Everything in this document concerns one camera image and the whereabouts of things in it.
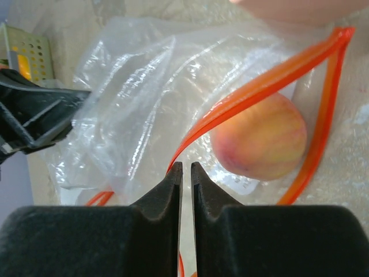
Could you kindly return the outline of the fake peach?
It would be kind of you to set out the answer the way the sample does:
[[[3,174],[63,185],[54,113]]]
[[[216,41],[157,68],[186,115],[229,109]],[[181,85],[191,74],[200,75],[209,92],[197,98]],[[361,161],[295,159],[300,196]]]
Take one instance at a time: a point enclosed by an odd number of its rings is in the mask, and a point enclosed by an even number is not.
[[[307,127],[295,105],[276,93],[215,127],[210,141],[215,157],[230,173],[272,181],[299,164]]]

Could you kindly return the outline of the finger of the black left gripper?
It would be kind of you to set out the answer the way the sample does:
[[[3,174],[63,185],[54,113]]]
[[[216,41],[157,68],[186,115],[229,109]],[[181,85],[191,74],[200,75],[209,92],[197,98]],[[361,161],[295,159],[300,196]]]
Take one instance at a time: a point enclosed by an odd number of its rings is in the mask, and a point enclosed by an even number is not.
[[[26,154],[63,140],[89,95],[89,91],[40,87],[16,70],[1,69],[1,104],[17,104],[22,112],[22,125],[29,132]]]

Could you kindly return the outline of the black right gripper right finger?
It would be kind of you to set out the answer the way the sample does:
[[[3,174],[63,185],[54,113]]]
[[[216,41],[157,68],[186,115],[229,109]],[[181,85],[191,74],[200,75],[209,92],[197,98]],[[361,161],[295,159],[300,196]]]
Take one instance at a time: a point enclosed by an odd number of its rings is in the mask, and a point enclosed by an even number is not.
[[[191,166],[198,276],[367,276],[368,238],[337,205],[243,205]]]

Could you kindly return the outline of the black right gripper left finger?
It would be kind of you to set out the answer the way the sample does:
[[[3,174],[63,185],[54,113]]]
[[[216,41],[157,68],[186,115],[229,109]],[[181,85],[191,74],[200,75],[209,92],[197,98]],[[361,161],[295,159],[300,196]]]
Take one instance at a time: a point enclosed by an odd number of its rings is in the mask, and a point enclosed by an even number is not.
[[[2,276],[182,276],[183,169],[128,206],[28,206],[1,227]]]

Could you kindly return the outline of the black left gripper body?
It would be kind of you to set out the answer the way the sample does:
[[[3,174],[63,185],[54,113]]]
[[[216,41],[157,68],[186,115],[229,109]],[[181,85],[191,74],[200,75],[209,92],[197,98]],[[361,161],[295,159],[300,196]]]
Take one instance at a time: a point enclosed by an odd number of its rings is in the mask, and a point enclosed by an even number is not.
[[[29,143],[29,132],[22,125],[24,116],[17,104],[1,104],[1,164],[22,152],[26,155]]]

